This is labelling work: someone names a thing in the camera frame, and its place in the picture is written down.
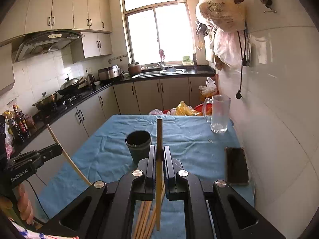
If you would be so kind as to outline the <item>person's left hand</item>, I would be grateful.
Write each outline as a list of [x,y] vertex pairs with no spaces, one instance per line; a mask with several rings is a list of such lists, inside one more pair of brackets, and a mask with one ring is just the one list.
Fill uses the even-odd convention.
[[24,184],[21,183],[14,188],[14,196],[17,200],[18,210],[14,217],[15,222],[22,224],[21,221],[24,221],[28,225],[34,225],[33,207]]

